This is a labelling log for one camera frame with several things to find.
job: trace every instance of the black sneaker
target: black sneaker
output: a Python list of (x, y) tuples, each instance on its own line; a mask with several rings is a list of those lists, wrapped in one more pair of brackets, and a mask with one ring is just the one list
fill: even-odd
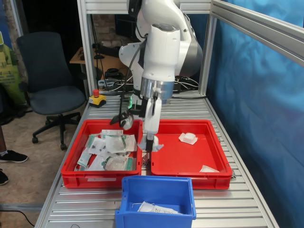
[(2, 169), (0, 169), (0, 185), (5, 185), (7, 182), (9, 182), (8, 177), (2, 172)]
[(5, 162), (23, 163), (28, 158), (29, 157), (24, 154), (8, 150), (8, 153), (6, 153), (5, 155), (3, 156), (0, 155), (0, 163), (5, 163)]

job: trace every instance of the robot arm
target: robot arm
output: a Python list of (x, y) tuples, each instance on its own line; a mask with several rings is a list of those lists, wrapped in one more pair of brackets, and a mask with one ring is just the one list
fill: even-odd
[[(131, 66), (134, 90), (133, 107), (124, 114), (124, 128), (129, 128), (134, 114), (144, 118), (147, 133), (146, 151), (152, 151), (154, 135), (158, 132), (162, 104), (172, 97), (175, 76), (192, 76), (202, 63), (202, 50), (195, 38), (189, 18), (174, 0), (142, 0), (138, 12), (137, 37), (145, 45)], [(147, 40), (142, 35), (148, 34)], [(120, 49), (120, 60), (129, 66), (140, 43)]]

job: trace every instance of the red button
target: red button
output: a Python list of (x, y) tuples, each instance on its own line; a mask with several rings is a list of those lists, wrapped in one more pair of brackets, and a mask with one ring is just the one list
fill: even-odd
[(93, 90), (93, 96), (94, 97), (99, 97), (99, 90), (98, 89)]

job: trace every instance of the blue backdrop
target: blue backdrop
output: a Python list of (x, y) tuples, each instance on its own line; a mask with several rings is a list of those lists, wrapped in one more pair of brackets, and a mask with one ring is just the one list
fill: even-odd
[[(303, 0), (227, 2), (303, 27)], [(208, 95), (280, 227), (303, 228), (304, 68), (218, 21)]]

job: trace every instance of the blue bin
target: blue bin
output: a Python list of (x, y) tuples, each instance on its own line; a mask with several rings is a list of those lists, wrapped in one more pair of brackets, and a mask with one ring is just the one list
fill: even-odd
[[(190, 178), (131, 176), (123, 178), (122, 186), (122, 203), (115, 211), (116, 228), (191, 228), (196, 219)], [(182, 215), (137, 212), (144, 201)]]

